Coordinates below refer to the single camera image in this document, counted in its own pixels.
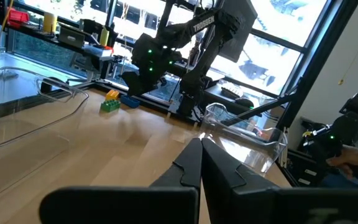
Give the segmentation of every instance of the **wooden tabletop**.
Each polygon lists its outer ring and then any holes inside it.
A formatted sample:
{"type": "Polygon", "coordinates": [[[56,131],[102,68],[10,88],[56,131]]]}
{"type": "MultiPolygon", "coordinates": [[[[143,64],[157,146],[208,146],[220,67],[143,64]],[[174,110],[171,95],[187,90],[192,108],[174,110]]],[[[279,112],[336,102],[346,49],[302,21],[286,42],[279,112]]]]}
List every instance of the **wooden tabletop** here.
{"type": "MultiPolygon", "coordinates": [[[[70,149],[59,150],[61,142],[44,134],[28,140],[37,141],[36,147],[0,150],[0,223],[40,223],[40,201],[64,186],[149,186],[198,134],[192,125],[144,107],[121,105],[119,111],[101,113],[104,93],[88,94],[70,149]]],[[[43,106],[25,110],[24,116],[36,118],[43,106]]],[[[275,164],[265,178],[290,187],[275,164]]],[[[204,193],[200,223],[209,223],[204,193]]]]}

